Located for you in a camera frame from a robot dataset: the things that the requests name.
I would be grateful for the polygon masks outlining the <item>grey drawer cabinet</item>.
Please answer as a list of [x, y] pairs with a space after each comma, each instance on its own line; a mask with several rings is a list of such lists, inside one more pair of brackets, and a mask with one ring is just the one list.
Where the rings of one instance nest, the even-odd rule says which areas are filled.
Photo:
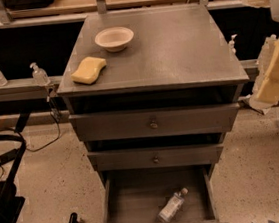
[[[129, 28], [134, 37], [118, 52], [95, 43], [102, 30]], [[113, 111], [238, 104], [247, 74], [206, 8], [178, 5], [91, 15], [81, 28], [68, 70], [85, 57], [107, 65], [92, 85], [64, 77], [58, 94], [69, 116]], [[228, 132], [84, 142], [88, 152], [221, 144]]]

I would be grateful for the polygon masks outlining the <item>right small pump bottle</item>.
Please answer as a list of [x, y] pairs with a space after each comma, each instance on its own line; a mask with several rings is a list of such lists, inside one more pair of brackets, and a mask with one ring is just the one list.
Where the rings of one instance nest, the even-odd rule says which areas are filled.
[[232, 34], [231, 35], [231, 40], [229, 41], [228, 45], [230, 47], [230, 50], [236, 54], [236, 47], [235, 47], [235, 39], [237, 37], [237, 34]]

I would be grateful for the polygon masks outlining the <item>background clear water bottle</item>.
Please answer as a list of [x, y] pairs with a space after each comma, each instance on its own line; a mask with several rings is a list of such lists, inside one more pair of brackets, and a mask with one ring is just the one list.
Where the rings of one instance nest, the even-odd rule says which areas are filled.
[[277, 39], [277, 36], [275, 34], [272, 34], [271, 36], [268, 36], [263, 46], [261, 47], [261, 51], [259, 54], [259, 57], [257, 59], [258, 61], [258, 69], [260, 71], [267, 71], [267, 68], [269, 66], [269, 63], [271, 61], [271, 57], [273, 55], [273, 50], [275, 48], [275, 41]]

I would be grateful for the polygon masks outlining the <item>clear plastic water bottle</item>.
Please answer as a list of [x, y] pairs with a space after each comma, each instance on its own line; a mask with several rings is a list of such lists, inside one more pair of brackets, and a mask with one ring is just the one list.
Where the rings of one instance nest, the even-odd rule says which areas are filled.
[[175, 214], [180, 210], [188, 194], [187, 188], [182, 188], [179, 192], [175, 192], [166, 205], [158, 213], [157, 217], [161, 222], [171, 222]]

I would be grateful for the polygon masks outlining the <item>bottom grey open drawer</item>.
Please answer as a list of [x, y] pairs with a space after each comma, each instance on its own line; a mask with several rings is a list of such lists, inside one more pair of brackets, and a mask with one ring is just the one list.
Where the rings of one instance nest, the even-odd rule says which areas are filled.
[[216, 213], [207, 169], [200, 165], [116, 170], [105, 184], [103, 223], [166, 223], [157, 215], [183, 188], [188, 190], [185, 202], [169, 223], [224, 223]]

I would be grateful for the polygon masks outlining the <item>top grey drawer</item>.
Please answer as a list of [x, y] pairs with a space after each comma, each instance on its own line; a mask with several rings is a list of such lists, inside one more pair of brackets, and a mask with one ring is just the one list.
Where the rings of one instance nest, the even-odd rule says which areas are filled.
[[70, 123], [84, 142], [124, 138], [229, 132], [238, 104], [139, 109], [71, 115]]

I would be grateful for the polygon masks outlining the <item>metal rail shelf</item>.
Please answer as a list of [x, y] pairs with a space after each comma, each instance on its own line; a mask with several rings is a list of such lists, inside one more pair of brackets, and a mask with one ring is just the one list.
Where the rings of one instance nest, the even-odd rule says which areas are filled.
[[0, 102], [42, 99], [46, 96], [47, 90], [39, 87], [33, 78], [9, 80], [7, 85], [0, 86]]

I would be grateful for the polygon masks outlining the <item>white paper bowl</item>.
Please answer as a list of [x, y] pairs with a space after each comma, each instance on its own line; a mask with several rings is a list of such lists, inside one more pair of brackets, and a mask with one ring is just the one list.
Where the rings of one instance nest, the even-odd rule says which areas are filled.
[[124, 50], [134, 37], [134, 32], [129, 28], [111, 27], [102, 30], [95, 37], [95, 43], [109, 52]]

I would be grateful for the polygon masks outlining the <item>yellow sponge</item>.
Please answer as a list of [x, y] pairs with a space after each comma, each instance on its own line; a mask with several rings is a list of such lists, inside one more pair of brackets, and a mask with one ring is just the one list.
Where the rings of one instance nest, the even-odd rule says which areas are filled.
[[100, 74], [100, 71], [107, 65], [104, 58], [85, 57], [71, 75], [71, 80], [75, 83], [93, 84]]

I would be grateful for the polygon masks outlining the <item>black power adapter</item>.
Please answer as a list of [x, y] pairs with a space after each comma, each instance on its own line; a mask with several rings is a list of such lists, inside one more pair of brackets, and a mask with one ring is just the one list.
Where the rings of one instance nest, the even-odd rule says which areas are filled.
[[0, 155], [0, 167], [10, 161], [14, 160], [17, 155], [17, 149], [11, 149], [9, 152]]

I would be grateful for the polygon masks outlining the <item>black chair frame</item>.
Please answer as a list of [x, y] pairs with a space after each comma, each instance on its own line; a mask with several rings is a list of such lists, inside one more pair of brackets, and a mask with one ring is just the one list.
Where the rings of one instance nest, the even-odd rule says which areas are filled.
[[15, 154], [15, 158], [13, 160], [8, 177], [0, 182], [0, 223], [16, 223], [23, 207], [25, 198], [22, 196], [16, 197], [17, 189], [14, 183], [14, 178], [17, 174], [21, 159], [26, 150], [26, 144], [23, 136], [20, 134], [17, 136], [1, 134], [1, 131], [0, 141], [19, 141], [21, 145]]

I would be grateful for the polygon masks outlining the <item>middle grey drawer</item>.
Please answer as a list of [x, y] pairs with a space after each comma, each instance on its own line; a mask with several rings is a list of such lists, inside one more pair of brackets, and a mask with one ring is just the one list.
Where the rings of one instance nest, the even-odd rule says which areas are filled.
[[221, 144], [194, 146], [124, 149], [88, 152], [97, 172], [108, 170], [178, 167], [218, 163], [223, 150]]

